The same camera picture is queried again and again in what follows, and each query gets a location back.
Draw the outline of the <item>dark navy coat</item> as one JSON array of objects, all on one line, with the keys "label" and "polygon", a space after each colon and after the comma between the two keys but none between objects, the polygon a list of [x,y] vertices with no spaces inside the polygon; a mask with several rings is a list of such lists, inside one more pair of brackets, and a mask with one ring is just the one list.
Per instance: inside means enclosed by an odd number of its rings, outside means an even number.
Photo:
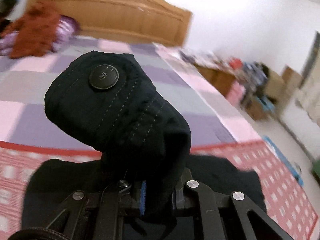
[{"label": "dark navy coat", "polygon": [[27,186],[22,228],[13,239],[46,239],[44,225],[73,192],[100,192],[121,180],[146,184],[145,210],[125,217],[124,239],[192,239],[192,222],[175,215],[176,185],[185,168],[213,191],[245,193],[266,210],[258,175],[225,158],[190,153],[183,116],[157,92],[131,54],[92,51],[74,60],[50,85],[47,118],[74,139],[101,152],[96,161],[51,159]]}]

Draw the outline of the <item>blue plaid clothes pile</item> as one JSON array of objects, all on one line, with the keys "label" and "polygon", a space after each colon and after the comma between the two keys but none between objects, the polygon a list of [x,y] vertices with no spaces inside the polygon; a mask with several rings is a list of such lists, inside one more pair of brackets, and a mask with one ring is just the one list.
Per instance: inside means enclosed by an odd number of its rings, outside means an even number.
[{"label": "blue plaid clothes pile", "polygon": [[269,68],[263,63],[259,62],[244,62],[242,65],[247,87],[256,91],[267,83],[269,76]]}]

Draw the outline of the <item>red white patterned mat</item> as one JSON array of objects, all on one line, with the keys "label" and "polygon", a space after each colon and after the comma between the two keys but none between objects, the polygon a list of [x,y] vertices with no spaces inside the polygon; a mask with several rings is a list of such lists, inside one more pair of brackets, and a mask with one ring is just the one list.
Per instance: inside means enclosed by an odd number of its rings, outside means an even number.
[{"label": "red white patterned mat", "polygon": [[[306,192],[262,140],[192,149],[195,154],[227,158],[241,170],[253,170],[260,178],[268,215],[294,239],[319,239],[319,213]],[[81,163],[100,159],[92,150],[41,148],[1,142],[1,239],[20,229],[23,197],[33,172],[49,159]]]}]

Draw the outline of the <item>wooden side cabinet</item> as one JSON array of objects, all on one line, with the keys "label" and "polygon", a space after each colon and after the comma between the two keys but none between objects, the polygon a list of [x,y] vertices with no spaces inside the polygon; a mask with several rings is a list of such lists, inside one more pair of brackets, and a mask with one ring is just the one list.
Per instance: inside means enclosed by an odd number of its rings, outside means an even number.
[{"label": "wooden side cabinet", "polygon": [[194,63],[198,72],[225,98],[230,92],[233,83],[236,81],[236,75],[221,68],[209,68],[200,64]]}]

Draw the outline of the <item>cardboard box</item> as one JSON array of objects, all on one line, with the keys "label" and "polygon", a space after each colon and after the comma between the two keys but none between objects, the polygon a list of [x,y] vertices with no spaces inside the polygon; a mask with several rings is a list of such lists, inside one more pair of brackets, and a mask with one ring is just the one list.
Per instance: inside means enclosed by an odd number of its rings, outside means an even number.
[{"label": "cardboard box", "polygon": [[268,78],[264,87],[264,95],[275,106],[275,112],[279,114],[285,109],[297,88],[303,81],[303,77],[286,66],[281,75],[268,69]]}]

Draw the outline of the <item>purple striped garment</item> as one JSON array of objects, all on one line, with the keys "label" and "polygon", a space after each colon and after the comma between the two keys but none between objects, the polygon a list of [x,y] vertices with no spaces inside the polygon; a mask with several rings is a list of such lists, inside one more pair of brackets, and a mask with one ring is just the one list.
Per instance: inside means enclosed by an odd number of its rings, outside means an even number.
[{"label": "purple striped garment", "polygon": [[[52,43],[52,52],[57,52],[64,47],[74,35],[80,31],[79,23],[71,17],[61,15],[59,24],[56,28],[56,39]],[[13,31],[1,38],[1,55],[9,55],[12,51],[18,31]]]}]

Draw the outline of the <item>rust red garment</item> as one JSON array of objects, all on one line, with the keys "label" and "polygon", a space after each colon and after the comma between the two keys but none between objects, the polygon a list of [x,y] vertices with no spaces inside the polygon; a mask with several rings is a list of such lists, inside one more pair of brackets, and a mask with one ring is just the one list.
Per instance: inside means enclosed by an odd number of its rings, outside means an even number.
[{"label": "rust red garment", "polygon": [[56,39],[56,29],[60,12],[54,1],[38,0],[16,21],[10,23],[1,37],[17,32],[12,50],[12,59],[25,56],[41,57],[52,48]]}]

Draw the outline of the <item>wooden headboard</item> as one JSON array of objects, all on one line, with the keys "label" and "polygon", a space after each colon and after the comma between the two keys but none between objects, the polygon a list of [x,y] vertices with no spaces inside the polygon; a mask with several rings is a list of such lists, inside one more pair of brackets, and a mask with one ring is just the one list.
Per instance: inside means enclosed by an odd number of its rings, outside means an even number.
[{"label": "wooden headboard", "polygon": [[[29,8],[38,0],[27,0]],[[181,47],[192,13],[165,0],[48,0],[80,24],[80,34],[127,43]]]}]

